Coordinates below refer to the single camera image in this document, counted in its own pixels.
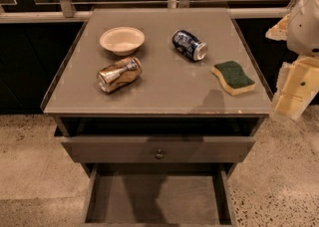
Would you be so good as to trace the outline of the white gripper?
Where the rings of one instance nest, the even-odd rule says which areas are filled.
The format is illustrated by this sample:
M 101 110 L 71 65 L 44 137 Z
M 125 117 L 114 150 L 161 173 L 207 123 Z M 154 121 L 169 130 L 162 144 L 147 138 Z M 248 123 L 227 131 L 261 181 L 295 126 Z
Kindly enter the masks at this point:
M 274 120 L 298 119 L 319 92 L 319 0 L 299 0 L 265 37 L 304 55 L 282 64 L 270 112 Z

